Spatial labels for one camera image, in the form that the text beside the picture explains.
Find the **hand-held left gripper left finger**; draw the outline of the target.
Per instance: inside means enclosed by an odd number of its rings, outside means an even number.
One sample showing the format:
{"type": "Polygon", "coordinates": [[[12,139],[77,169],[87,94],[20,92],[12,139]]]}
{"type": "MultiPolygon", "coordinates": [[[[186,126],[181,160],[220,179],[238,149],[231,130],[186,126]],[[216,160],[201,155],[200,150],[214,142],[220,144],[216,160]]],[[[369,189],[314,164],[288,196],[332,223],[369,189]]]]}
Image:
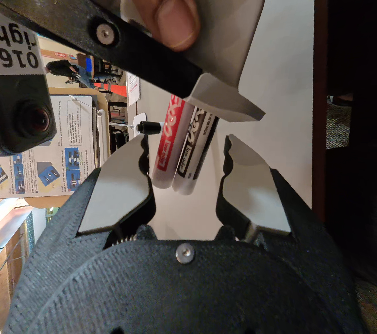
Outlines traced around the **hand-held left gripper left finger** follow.
{"type": "Polygon", "coordinates": [[[78,232],[130,236],[156,213],[148,136],[139,134],[102,165],[78,232]]]}

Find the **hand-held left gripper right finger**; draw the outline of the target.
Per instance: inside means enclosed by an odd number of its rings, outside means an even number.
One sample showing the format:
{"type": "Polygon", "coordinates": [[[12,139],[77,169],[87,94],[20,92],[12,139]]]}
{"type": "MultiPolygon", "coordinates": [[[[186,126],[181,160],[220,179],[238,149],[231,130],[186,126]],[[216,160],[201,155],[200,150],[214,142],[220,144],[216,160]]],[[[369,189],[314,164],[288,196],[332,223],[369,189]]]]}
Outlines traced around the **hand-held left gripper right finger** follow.
{"type": "Polygon", "coordinates": [[[288,237],[292,230],[267,162],[235,135],[224,144],[223,177],[216,216],[241,242],[253,242],[259,232],[288,237]]]}

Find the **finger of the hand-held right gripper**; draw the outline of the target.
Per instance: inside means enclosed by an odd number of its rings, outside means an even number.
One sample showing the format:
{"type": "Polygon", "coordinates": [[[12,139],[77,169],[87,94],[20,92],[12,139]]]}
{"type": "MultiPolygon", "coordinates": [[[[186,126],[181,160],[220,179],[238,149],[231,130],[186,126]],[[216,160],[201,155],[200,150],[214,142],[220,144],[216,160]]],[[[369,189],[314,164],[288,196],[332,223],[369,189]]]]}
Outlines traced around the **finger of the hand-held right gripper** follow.
{"type": "Polygon", "coordinates": [[[202,74],[185,101],[227,122],[260,121],[265,112],[210,73],[202,74]]]}

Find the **red dry-erase marker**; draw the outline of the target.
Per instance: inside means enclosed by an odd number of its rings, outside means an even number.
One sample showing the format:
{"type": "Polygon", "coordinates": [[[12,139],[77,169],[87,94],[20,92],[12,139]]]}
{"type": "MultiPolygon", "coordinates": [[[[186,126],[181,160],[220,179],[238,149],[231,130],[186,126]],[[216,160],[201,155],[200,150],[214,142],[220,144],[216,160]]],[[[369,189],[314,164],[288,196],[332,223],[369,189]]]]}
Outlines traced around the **red dry-erase marker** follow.
{"type": "Polygon", "coordinates": [[[172,185],[184,140],[184,128],[187,128],[185,101],[171,95],[152,173],[152,184],[159,189],[172,185]]]}

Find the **white document stand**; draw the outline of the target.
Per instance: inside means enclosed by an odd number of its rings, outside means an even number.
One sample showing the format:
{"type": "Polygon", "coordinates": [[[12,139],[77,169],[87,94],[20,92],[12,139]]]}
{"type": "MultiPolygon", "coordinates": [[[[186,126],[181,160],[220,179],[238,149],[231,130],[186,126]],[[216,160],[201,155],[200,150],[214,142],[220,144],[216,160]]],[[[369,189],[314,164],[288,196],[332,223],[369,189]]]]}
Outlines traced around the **white document stand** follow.
{"type": "Polygon", "coordinates": [[[113,123],[109,121],[109,114],[107,111],[100,109],[96,111],[96,123],[98,131],[98,148],[99,148],[99,161],[98,166],[101,167],[104,162],[110,157],[110,126],[126,127],[132,129],[136,134],[137,126],[141,124],[141,121],[136,121],[136,124],[129,125],[124,123],[113,123]]]}

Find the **printed instruction sheet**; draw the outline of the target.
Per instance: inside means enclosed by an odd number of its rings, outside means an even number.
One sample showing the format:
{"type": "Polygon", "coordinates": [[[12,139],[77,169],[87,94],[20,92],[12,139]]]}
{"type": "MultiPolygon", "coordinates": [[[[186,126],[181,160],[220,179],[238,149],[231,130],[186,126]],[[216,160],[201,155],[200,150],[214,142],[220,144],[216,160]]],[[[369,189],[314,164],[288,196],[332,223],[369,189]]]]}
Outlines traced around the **printed instruction sheet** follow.
{"type": "Polygon", "coordinates": [[[22,153],[1,157],[0,197],[73,194],[95,169],[92,96],[51,96],[57,133],[22,153]]]}

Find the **white paper sign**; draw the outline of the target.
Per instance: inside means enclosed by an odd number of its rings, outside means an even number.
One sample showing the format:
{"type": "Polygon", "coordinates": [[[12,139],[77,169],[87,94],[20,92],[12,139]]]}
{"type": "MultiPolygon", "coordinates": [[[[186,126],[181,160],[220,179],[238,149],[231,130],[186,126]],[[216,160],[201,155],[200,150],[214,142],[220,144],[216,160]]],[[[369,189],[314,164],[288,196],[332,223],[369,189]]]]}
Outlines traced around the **white paper sign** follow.
{"type": "Polygon", "coordinates": [[[128,88],[127,104],[131,106],[140,99],[140,78],[127,72],[126,83],[128,88]]]}

